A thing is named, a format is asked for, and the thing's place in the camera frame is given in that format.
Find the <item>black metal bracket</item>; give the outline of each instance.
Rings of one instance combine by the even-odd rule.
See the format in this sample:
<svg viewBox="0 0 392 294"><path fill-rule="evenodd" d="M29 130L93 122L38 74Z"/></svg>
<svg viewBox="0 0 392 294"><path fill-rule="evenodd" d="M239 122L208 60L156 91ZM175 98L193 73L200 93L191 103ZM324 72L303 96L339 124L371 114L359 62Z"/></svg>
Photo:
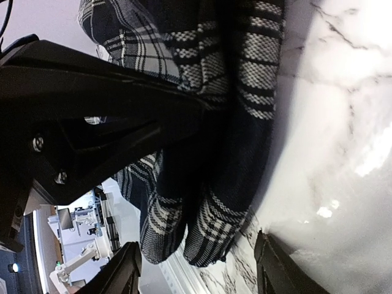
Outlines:
<svg viewBox="0 0 392 294"><path fill-rule="evenodd" d="M138 243L126 243L78 294L138 294L141 253Z"/></svg>
<svg viewBox="0 0 392 294"><path fill-rule="evenodd" d="M271 235L258 233L254 256L259 294L328 294L299 268Z"/></svg>
<svg viewBox="0 0 392 294"><path fill-rule="evenodd" d="M35 35L0 55L0 80L0 167L27 187L24 196L0 197L11 215L29 187L51 204L69 204L126 165L196 134L203 121L203 102L176 85ZM111 120L91 125L87 116ZM5 237L10 232L0 227Z"/></svg>

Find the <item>bolt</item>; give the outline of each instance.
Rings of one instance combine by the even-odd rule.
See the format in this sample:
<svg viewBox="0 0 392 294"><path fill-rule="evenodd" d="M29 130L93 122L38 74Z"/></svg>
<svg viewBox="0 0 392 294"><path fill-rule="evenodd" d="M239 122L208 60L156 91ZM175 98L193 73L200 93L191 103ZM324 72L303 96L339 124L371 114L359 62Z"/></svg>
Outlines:
<svg viewBox="0 0 392 294"><path fill-rule="evenodd" d="M40 134L36 135L34 139L32 139L32 147L35 152L41 152L43 149L43 138Z"/></svg>
<svg viewBox="0 0 392 294"><path fill-rule="evenodd" d="M67 182L68 176L64 170L61 170L57 176L55 177L56 184L65 185Z"/></svg>

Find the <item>white marble surface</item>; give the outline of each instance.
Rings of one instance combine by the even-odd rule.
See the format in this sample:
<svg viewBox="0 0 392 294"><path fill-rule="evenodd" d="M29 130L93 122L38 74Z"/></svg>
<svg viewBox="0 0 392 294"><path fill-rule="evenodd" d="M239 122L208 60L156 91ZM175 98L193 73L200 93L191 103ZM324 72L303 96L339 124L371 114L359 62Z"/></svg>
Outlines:
<svg viewBox="0 0 392 294"><path fill-rule="evenodd" d="M269 168L248 228L199 273L256 293L262 228L330 293L392 293L392 1L287 1Z"/></svg>

